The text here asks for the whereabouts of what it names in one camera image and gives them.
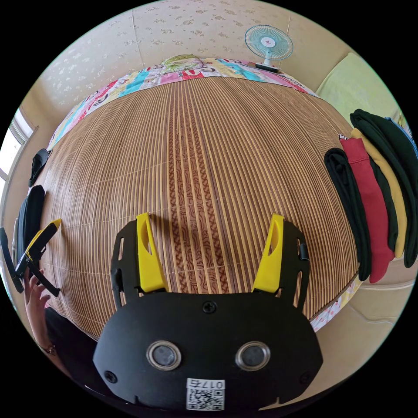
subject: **yellow shirt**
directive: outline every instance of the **yellow shirt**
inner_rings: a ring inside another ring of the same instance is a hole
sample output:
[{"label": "yellow shirt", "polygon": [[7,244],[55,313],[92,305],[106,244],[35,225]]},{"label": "yellow shirt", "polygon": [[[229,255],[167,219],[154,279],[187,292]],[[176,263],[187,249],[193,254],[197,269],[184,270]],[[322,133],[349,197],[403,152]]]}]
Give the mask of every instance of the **yellow shirt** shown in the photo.
[{"label": "yellow shirt", "polygon": [[362,139],[364,148],[366,148],[368,155],[370,155],[372,160],[379,166],[388,181],[389,188],[391,189],[393,204],[395,206],[396,217],[398,219],[398,238],[395,243],[395,257],[400,258],[405,247],[407,217],[404,198],[402,196],[398,179],[396,178],[389,163],[383,158],[382,154],[357,128],[351,131],[351,137]]}]

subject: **human hand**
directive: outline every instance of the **human hand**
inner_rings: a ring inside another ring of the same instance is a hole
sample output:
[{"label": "human hand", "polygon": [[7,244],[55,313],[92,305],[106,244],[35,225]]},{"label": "human hand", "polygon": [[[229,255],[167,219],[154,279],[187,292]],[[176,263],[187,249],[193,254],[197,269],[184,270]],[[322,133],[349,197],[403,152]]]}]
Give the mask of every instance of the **human hand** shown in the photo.
[{"label": "human hand", "polygon": [[[45,269],[41,269],[40,272],[44,274]],[[49,338],[45,321],[45,304],[50,299],[50,295],[42,295],[45,286],[42,284],[38,286],[37,283],[38,279],[35,276],[29,279],[29,269],[27,269],[24,275],[26,313],[35,341],[41,347],[46,347],[49,345]]]}]

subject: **person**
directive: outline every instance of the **person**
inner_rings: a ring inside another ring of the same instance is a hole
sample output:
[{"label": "person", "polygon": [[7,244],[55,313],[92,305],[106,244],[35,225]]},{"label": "person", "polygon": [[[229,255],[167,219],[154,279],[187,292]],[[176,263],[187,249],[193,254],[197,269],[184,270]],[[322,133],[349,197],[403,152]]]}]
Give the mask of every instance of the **person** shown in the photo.
[{"label": "person", "polygon": [[120,400],[100,377],[93,363],[97,342],[46,304],[50,295],[35,276],[24,275],[26,313],[34,340],[50,361],[82,388]]}]

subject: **wall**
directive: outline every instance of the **wall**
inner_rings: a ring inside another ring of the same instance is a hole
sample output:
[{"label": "wall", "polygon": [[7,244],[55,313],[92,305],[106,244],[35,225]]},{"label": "wall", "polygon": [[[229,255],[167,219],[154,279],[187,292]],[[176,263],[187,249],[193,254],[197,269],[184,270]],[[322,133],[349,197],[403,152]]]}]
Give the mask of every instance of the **wall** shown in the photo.
[{"label": "wall", "polygon": [[268,24],[286,32],[294,50],[282,69],[316,90],[352,49],[320,25],[255,0],[164,0],[124,12],[66,48],[33,90],[54,120],[123,75],[183,53],[261,61],[244,41],[247,29]]},{"label": "wall", "polygon": [[[28,180],[31,176],[32,158],[41,148],[46,148],[59,122],[51,121],[46,110],[39,103],[39,100],[31,91],[27,94],[21,105],[22,113],[28,121],[37,129],[30,139],[23,145],[15,158],[10,169],[9,178],[4,186],[3,195],[0,202],[0,225],[4,227],[11,252],[11,243],[13,239],[14,222],[19,215],[20,205],[27,196]],[[5,269],[3,254],[0,255],[1,274],[5,275],[9,292],[13,303],[19,313],[20,319],[28,332],[32,334],[30,325],[26,316],[23,294],[19,294],[11,281],[10,275]]]}]

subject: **screw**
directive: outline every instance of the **screw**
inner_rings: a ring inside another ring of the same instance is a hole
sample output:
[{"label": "screw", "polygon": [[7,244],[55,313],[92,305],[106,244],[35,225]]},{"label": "screw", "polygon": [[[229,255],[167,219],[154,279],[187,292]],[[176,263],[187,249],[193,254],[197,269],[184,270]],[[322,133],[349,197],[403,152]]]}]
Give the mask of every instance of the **screw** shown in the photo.
[{"label": "screw", "polygon": [[116,375],[109,370],[104,372],[104,378],[110,383],[116,383],[118,381]]},{"label": "screw", "polygon": [[301,375],[301,377],[299,378],[299,382],[301,384],[306,384],[308,382],[308,380],[310,379],[310,373],[308,371],[306,371],[305,373],[303,373]]},{"label": "screw", "polygon": [[202,308],[204,313],[212,314],[216,311],[216,303],[208,300],[203,304]]}]

